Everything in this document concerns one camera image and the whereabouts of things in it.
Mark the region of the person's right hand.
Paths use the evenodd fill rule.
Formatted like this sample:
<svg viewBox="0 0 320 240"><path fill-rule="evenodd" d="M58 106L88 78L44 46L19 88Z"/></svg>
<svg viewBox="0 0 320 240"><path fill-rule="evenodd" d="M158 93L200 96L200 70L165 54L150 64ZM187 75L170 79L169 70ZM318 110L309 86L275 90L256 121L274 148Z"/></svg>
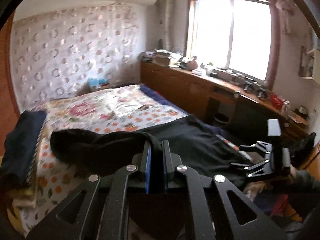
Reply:
<svg viewBox="0 0 320 240"><path fill-rule="evenodd" d="M298 170L290 165L290 173L288 175L288 180L290 184L293 184L297 181Z"/></svg>

